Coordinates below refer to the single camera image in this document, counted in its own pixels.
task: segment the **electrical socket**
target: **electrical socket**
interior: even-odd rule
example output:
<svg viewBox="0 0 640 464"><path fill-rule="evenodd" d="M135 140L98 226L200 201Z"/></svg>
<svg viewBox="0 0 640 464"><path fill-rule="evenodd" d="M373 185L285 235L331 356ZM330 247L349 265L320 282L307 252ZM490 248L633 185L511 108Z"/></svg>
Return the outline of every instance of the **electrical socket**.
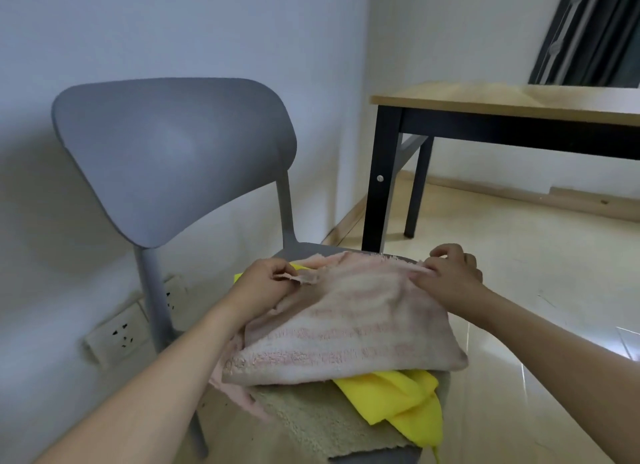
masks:
<svg viewBox="0 0 640 464"><path fill-rule="evenodd" d="M173 275L164 281L164 293L166 294L166 305L169 307L172 317L179 316L189 300L187 285L180 275ZM138 304L142 307L145 316L148 318L145 298L140 297Z"/></svg>
<svg viewBox="0 0 640 464"><path fill-rule="evenodd" d="M114 318L94 329L85 343L104 369L114 367L150 337L147 318L133 303Z"/></svg>

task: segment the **chair backrest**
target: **chair backrest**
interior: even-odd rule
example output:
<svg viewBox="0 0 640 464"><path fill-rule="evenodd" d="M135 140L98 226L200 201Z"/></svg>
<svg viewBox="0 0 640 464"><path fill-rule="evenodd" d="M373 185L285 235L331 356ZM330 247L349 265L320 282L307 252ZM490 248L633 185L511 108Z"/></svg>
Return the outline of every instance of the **chair backrest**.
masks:
<svg viewBox="0 0 640 464"><path fill-rule="evenodd" d="M164 245L214 209L282 179L280 208L284 202L291 218L281 184L288 197L296 135L280 97L258 82L79 85L59 94L52 117L108 218L137 246Z"/></svg>

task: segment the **table top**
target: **table top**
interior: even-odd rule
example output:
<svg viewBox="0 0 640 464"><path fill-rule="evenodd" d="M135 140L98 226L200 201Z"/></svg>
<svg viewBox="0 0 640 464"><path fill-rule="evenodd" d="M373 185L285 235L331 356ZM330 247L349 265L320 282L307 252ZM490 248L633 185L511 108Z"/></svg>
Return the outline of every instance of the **table top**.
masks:
<svg viewBox="0 0 640 464"><path fill-rule="evenodd" d="M427 82L371 103L393 107L640 127L640 89Z"/></svg>

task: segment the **wooden table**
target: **wooden table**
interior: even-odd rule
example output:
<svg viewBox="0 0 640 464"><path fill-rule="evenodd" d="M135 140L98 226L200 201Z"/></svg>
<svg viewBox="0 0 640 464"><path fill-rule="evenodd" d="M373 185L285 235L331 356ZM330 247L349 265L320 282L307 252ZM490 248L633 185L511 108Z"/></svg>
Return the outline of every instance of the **wooden table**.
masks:
<svg viewBox="0 0 640 464"><path fill-rule="evenodd" d="M434 137L640 159L638 89L428 82L374 95L371 103L378 117L362 238L367 251L383 249L396 174L420 149L404 229L413 238ZM402 134L414 135L403 143Z"/></svg>

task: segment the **forearm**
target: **forearm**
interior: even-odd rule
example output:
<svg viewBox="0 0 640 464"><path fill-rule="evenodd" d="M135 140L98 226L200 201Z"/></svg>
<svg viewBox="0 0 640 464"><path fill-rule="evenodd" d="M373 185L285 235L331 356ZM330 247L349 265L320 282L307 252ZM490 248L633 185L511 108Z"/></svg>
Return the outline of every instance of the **forearm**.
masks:
<svg viewBox="0 0 640 464"><path fill-rule="evenodd" d="M39 460L170 463L226 342L239 325L225 299Z"/></svg>
<svg viewBox="0 0 640 464"><path fill-rule="evenodd" d="M637 459L640 365L492 292L471 321L505 344L617 463Z"/></svg>

